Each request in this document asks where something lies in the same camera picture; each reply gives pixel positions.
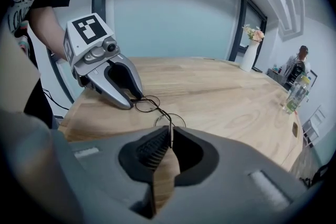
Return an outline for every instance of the black cable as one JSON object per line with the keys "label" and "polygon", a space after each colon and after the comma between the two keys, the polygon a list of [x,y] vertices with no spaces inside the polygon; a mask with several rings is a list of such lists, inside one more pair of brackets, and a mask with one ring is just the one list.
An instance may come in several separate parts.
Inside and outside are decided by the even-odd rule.
{"label": "black cable", "polygon": [[[168,113],[168,115],[175,115],[175,116],[178,116],[178,117],[183,121],[184,127],[186,127],[185,121],[184,121],[184,119],[183,119],[180,115],[177,115],[177,114],[175,114],[175,113]],[[157,122],[158,122],[162,117],[163,117],[163,115],[160,116],[160,117],[158,117],[158,118],[156,119],[156,121],[155,121],[155,123],[154,123],[154,126],[156,126]]]}
{"label": "black cable", "polygon": [[[178,117],[183,121],[184,126],[186,127],[185,121],[184,121],[184,119],[183,119],[181,116],[179,116],[179,115],[177,115],[177,114],[175,114],[175,113],[167,113],[167,112],[165,112],[163,109],[159,108],[159,105],[157,105],[152,99],[147,98],[147,97],[149,97],[149,96],[157,98],[158,101],[159,101],[159,105],[160,105],[160,103],[161,103],[161,102],[160,102],[160,99],[159,99],[158,97],[154,96],[154,95],[146,95],[146,96],[143,95],[143,98],[142,98],[142,99],[131,99],[131,101],[132,101],[133,103],[135,103],[135,108],[136,108],[138,111],[140,111],[140,112],[143,112],[143,113],[149,113],[149,112],[152,112],[152,111],[155,111],[155,110],[159,110],[159,111],[160,111],[160,113],[161,113],[162,115],[161,115],[160,117],[158,117],[158,118],[155,120],[155,122],[154,122],[154,126],[156,126],[158,120],[161,119],[163,116],[166,117],[166,118],[169,120],[169,136],[170,136],[170,144],[169,144],[169,147],[171,148],[171,147],[172,147],[172,140],[171,140],[171,126],[173,125],[173,126],[175,127],[175,124],[172,122],[172,118],[170,117],[170,115],[176,115],[176,116],[178,116]],[[143,101],[149,101],[149,102],[151,102],[154,106],[156,106],[156,109],[151,109],[150,111],[142,111],[142,110],[140,110],[140,109],[137,107],[137,103],[139,103],[139,102],[143,102]]]}
{"label": "black cable", "polygon": [[60,108],[63,108],[63,109],[65,109],[65,110],[69,110],[68,108],[65,108],[64,106],[61,106],[60,104],[58,104],[52,97],[51,97],[51,93],[48,91],[48,90],[46,90],[46,89],[44,89],[44,88],[42,88],[42,90],[43,90],[43,93],[46,95],[46,97],[48,97],[50,100],[52,100],[52,102],[54,102],[55,104],[57,104]]}

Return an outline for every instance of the plastic bottle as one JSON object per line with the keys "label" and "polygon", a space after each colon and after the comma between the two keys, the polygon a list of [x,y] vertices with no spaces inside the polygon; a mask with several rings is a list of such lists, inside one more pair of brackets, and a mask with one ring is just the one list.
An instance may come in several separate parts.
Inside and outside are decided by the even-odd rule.
{"label": "plastic bottle", "polygon": [[298,78],[298,81],[295,81],[291,93],[286,100],[284,110],[291,114],[293,111],[299,106],[301,101],[307,94],[309,90],[309,82],[310,80],[306,76],[301,76]]}

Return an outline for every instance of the person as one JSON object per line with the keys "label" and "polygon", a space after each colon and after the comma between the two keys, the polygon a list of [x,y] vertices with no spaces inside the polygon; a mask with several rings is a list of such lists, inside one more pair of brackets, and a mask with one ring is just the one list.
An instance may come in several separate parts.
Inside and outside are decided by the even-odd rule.
{"label": "person", "polygon": [[310,72],[310,63],[307,61],[307,55],[308,48],[306,46],[301,46],[298,54],[290,56],[286,62],[284,77],[286,78],[291,73],[293,66],[299,62],[304,63],[304,72],[307,75]]}
{"label": "person", "polygon": [[[18,45],[37,67],[34,46],[27,33],[28,24],[36,37],[52,52],[66,60],[63,40],[65,31],[57,22],[53,7],[68,6],[70,0],[5,0],[9,3],[6,11],[1,10],[9,30],[18,40]],[[57,123],[51,107],[44,95],[41,80],[35,85],[24,112],[44,121],[49,128],[56,128]]]}

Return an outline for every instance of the white vase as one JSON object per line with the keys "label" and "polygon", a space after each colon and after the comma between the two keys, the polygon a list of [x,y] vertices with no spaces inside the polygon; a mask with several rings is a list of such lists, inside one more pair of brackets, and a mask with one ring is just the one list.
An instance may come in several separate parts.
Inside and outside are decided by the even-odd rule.
{"label": "white vase", "polygon": [[259,46],[259,42],[250,40],[250,44],[245,52],[245,55],[243,57],[243,60],[240,64],[240,69],[243,69],[246,72],[250,72],[251,68],[253,66],[254,60],[257,56],[257,49]]}

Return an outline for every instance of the floor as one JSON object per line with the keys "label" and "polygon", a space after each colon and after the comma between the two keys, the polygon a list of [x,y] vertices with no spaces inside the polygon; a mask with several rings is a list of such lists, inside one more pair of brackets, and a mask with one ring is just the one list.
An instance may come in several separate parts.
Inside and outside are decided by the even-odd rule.
{"label": "floor", "polygon": [[318,168],[319,162],[316,153],[313,148],[306,147],[306,142],[304,141],[302,152],[294,162],[290,172],[296,178],[312,179]]}

